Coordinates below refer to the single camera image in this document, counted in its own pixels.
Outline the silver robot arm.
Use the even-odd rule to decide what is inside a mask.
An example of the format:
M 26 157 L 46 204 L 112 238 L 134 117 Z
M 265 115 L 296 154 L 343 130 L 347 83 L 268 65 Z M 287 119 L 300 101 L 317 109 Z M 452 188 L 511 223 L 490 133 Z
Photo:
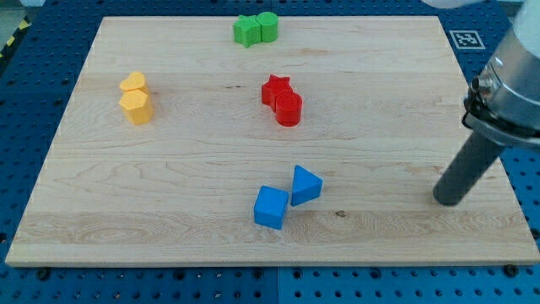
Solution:
M 539 150 L 539 1 L 525 1 L 515 23 L 473 79 L 462 123 L 483 149 Z

